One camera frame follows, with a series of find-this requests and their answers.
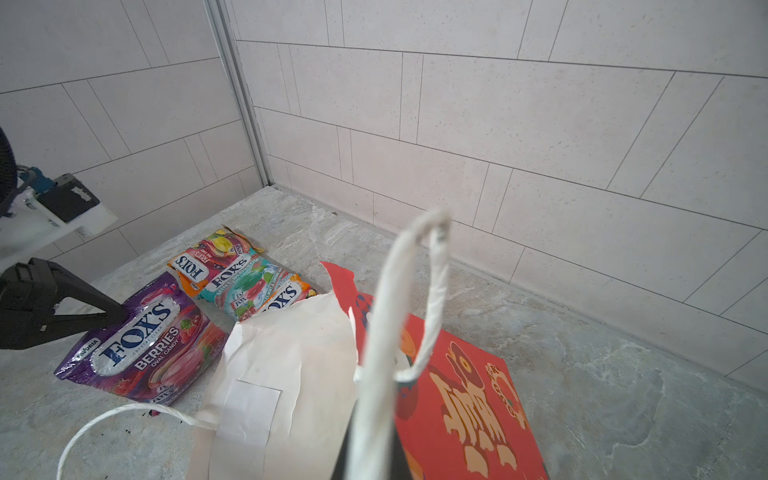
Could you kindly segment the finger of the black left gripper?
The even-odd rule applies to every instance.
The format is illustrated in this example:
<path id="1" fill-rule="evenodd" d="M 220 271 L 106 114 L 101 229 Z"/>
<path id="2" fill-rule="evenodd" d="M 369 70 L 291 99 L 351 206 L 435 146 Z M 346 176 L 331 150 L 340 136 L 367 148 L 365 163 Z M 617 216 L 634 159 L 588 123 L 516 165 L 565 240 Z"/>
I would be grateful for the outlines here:
<path id="1" fill-rule="evenodd" d="M 99 311 L 58 315 L 71 298 Z M 122 304 L 55 262 L 31 258 L 1 274 L 1 348 L 25 350 L 76 333 L 118 325 L 128 317 Z"/>

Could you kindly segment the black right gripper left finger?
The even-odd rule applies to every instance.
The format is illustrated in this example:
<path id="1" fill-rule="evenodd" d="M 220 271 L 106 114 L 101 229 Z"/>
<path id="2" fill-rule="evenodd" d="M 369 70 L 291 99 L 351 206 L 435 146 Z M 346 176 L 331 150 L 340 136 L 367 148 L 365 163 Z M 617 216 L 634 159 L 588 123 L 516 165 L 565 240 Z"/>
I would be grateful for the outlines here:
<path id="1" fill-rule="evenodd" d="M 331 480 L 344 480 L 346 475 L 346 467 L 347 467 L 347 457 L 348 457 L 348 450 L 349 450 L 349 439 L 350 439 L 350 432 L 346 431 L 339 454 L 333 469 L 333 472 L 331 474 L 330 479 Z"/>

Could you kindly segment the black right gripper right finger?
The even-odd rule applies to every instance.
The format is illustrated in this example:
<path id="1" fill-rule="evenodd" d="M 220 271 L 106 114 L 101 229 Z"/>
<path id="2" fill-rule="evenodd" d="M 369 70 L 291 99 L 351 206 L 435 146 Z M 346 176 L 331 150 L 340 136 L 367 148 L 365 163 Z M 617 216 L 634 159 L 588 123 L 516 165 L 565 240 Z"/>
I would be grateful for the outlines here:
<path id="1" fill-rule="evenodd" d="M 412 480 L 411 469 L 407 460 L 405 449 L 397 432 L 396 423 L 393 422 L 393 434 L 390 456 L 390 480 Z"/>

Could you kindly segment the red paper gift bag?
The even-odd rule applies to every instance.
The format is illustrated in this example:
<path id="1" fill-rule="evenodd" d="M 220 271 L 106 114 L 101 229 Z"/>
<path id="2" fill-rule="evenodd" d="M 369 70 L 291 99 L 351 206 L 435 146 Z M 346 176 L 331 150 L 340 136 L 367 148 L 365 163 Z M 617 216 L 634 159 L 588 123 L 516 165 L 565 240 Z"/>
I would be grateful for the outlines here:
<path id="1" fill-rule="evenodd" d="M 413 479 L 543 479 L 500 358 L 446 332 L 451 216 L 417 217 L 373 295 L 327 264 L 328 294 L 236 325 L 192 426 L 192 479 L 389 479 L 396 423 Z"/>

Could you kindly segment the purple snack packet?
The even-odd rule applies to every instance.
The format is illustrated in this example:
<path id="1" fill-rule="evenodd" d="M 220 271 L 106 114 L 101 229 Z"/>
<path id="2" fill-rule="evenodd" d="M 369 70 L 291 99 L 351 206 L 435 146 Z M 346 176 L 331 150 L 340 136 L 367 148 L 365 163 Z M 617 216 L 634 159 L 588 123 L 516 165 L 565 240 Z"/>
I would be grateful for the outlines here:
<path id="1" fill-rule="evenodd" d="M 123 307 L 126 320 L 87 332 L 55 370 L 58 379 L 136 402 L 170 405 L 228 339 L 168 272 Z"/>

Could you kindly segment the red orange Fox's candy bag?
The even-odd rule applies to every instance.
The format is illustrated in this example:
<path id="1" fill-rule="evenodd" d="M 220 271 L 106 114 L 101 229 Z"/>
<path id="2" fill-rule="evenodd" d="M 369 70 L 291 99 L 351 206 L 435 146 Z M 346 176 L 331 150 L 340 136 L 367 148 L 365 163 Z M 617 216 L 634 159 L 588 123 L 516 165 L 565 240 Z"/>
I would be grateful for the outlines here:
<path id="1" fill-rule="evenodd" d="M 173 257 L 167 266 L 190 297 L 213 303 L 216 292 L 263 252 L 245 236 L 223 226 Z"/>

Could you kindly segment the orange snack packet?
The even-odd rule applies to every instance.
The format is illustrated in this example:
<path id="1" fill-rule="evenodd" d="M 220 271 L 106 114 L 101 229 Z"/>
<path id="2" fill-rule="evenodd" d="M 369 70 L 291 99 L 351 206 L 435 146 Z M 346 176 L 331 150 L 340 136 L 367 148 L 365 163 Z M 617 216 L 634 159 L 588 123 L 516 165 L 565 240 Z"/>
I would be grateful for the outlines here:
<path id="1" fill-rule="evenodd" d="M 281 310 L 294 303 L 313 297 L 318 292 L 298 274 L 293 274 L 282 281 L 272 296 L 256 310 L 257 314 Z"/>

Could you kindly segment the teal snack packet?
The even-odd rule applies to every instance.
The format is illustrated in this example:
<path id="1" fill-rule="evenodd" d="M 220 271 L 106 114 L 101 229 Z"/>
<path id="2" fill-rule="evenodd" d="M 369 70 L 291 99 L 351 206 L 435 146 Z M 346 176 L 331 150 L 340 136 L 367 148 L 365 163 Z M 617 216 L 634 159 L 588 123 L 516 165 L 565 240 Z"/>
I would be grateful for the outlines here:
<path id="1" fill-rule="evenodd" d="M 292 275 L 262 256 L 241 254 L 212 278 L 198 297 L 243 321 L 255 315 Z"/>

